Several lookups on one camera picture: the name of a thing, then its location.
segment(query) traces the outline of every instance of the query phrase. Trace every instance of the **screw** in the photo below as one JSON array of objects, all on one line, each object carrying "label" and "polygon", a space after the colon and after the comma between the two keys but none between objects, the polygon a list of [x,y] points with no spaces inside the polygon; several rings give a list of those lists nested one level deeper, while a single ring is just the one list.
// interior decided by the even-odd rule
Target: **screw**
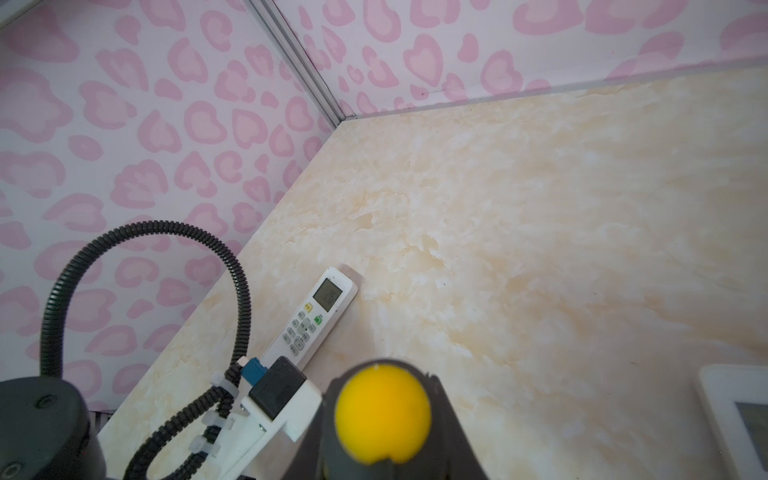
[{"label": "screw", "polygon": [[0,472],[0,478],[14,478],[22,470],[22,464],[19,462],[11,462],[2,469]]},{"label": "screw", "polygon": [[58,400],[56,395],[46,395],[40,398],[37,403],[35,403],[35,408],[46,409],[56,403],[56,400]]}]

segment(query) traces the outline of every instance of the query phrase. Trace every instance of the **white zip tie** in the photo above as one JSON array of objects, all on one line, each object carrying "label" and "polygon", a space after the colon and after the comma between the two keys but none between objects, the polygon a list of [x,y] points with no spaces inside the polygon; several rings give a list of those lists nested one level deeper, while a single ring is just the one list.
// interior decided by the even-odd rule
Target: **white zip tie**
[{"label": "white zip tie", "polygon": [[214,412],[213,410],[208,410],[205,412],[205,415],[203,415],[202,422],[205,426],[215,425],[220,429],[231,430],[232,425],[235,423],[235,419],[232,417],[228,419],[222,419],[218,413]]},{"label": "white zip tie", "polygon": [[236,399],[240,394],[240,390],[237,389],[234,383],[224,378],[224,374],[222,372],[214,372],[213,376],[210,377],[210,384],[227,390],[230,395],[232,395],[233,399]]},{"label": "white zip tie", "polygon": [[190,443],[190,452],[192,453],[207,453],[208,455],[216,456],[221,449],[221,445],[215,443],[208,443],[208,441],[202,435],[198,435],[192,439]]}]

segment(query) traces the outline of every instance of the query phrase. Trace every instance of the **blue connector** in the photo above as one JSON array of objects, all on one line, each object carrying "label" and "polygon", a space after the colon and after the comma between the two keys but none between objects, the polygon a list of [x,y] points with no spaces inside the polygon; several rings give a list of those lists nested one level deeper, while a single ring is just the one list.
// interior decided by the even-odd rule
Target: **blue connector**
[{"label": "blue connector", "polygon": [[241,376],[246,382],[251,384],[251,386],[256,385],[257,382],[261,380],[261,377],[264,376],[264,373],[266,373],[266,367],[262,365],[256,357],[248,360],[248,363],[246,363],[240,371]]}]

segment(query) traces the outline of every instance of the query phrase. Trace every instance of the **yellow ball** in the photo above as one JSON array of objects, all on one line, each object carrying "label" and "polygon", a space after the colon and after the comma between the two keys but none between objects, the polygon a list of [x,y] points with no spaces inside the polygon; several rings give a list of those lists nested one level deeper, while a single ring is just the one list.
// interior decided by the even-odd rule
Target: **yellow ball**
[{"label": "yellow ball", "polygon": [[334,412],[342,447],[359,463],[405,463],[421,450],[432,424],[429,397],[407,370],[382,363],[344,385]]}]

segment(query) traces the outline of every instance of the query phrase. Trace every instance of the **white tablet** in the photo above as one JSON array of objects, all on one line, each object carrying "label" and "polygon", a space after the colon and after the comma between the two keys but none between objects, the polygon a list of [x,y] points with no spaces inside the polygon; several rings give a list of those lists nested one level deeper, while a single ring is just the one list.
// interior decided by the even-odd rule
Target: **white tablet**
[{"label": "white tablet", "polygon": [[768,480],[768,367],[709,365],[699,393],[734,480]]}]

